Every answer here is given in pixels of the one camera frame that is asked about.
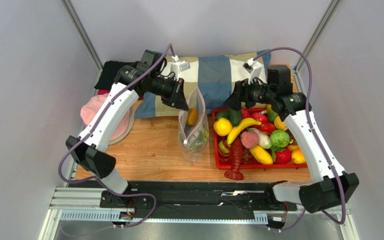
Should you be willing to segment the green toy lettuce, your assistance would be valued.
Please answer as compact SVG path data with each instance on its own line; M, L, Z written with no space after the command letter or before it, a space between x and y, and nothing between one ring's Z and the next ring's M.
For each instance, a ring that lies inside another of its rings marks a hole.
M209 141L209 131L205 128L197 130L193 134L189 135L188 140L185 142L184 146L187 150L195 151L200 148L203 148Z

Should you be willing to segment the dark green toy avocado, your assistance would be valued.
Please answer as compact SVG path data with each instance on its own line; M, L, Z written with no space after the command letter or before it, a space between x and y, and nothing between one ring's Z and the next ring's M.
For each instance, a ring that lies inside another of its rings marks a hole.
M228 110L228 119L231 122L233 127L236 127L240 124L242 121L242 111L241 110L234 110L229 109Z

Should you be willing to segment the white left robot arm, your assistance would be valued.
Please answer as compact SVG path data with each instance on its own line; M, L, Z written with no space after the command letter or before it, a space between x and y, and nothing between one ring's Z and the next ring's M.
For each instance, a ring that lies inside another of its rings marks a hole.
M190 68L187 61L173 55L168 75L162 75L166 66L166 53L146 50L141 60L122 66L114 77L108 97L88 126L65 142L68 155L115 195L128 188L128 182L116 170L116 158L106 149L121 120L133 104L145 93L161 98L164 105L188 111L184 93L184 79L180 74Z

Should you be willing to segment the clear zip top bag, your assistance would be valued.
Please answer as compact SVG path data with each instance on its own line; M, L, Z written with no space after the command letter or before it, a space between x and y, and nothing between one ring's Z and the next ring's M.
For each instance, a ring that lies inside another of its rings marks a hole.
M204 97L196 87L186 100L188 111L178 114L177 139L184 164L191 166L198 162L209 142L208 114Z

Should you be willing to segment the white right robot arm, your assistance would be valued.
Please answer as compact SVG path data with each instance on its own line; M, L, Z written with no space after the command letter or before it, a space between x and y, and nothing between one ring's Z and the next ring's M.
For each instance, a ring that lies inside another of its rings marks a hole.
M309 213L333 207L344 208L360 181L355 173L347 173L332 154L322 136L306 95L293 92L291 71L286 65L273 65L263 83L259 74L264 67L245 63L249 77L237 81L224 106L239 111L242 106L269 104L286 124L297 141L310 172L310 183L279 181L267 189L269 199L302 205Z

